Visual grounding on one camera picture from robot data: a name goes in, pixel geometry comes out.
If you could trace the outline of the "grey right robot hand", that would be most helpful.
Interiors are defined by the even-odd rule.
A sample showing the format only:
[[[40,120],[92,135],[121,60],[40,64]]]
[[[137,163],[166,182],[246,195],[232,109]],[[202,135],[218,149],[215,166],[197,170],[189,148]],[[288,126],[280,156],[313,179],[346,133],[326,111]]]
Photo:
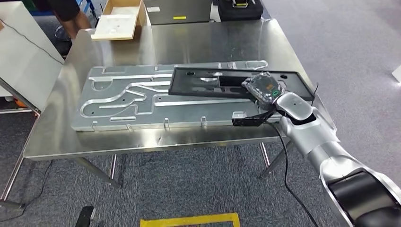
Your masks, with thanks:
[[[285,94],[284,87],[269,72],[246,78],[241,85],[256,99],[257,105],[266,111],[272,109],[277,99]]]

